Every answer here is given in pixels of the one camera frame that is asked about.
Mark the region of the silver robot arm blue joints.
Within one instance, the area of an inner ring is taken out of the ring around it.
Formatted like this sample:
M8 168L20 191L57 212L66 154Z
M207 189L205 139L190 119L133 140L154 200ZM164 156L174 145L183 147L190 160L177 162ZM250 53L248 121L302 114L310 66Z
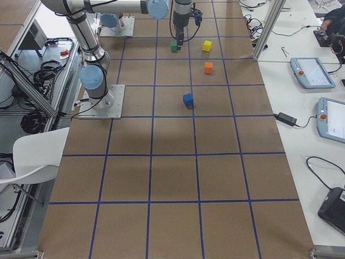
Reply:
M169 29L176 41L176 26L173 24L174 1L42 1L58 16L66 17L75 34L86 63L79 78L89 98L101 101L108 93L107 72L109 54L101 47L87 19L89 13L141 13L154 19L163 19L170 14ZM190 1L190 17L196 4Z

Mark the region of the person hand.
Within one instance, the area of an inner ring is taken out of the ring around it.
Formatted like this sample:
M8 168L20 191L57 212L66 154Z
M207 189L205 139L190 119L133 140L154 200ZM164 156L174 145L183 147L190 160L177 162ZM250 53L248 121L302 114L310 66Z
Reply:
M322 23L321 23L321 29L323 30L323 31L327 31L327 29L328 29L328 27L329 27L329 25L332 23L332 21L331 20L324 20Z

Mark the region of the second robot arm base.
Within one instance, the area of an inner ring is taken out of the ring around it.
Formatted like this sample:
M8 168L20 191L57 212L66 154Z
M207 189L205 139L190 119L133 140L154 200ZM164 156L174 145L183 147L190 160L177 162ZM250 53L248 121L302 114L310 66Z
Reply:
M126 22L123 19L123 13L102 13L100 16L102 26L114 31L123 31L126 28Z

